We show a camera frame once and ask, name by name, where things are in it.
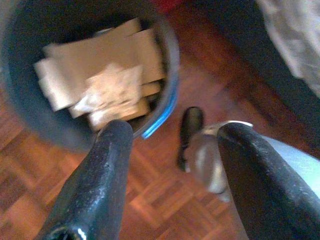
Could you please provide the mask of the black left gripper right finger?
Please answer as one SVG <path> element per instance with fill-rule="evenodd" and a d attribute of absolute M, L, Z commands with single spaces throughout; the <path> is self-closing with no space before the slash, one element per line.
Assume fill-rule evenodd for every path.
<path fill-rule="evenodd" d="M 217 140 L 231 196 L 249 239 L 319 239 L 317 158 L 241 123 L 222 126 Z"/>

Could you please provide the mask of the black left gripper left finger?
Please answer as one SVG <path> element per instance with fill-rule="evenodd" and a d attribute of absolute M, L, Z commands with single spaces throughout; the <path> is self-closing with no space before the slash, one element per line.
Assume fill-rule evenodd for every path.
<path fill-rule="evenodd" d="M 132 145 L 129 123 L 109 122 L 64 183 L 37 239 L 118 239 Z"/>

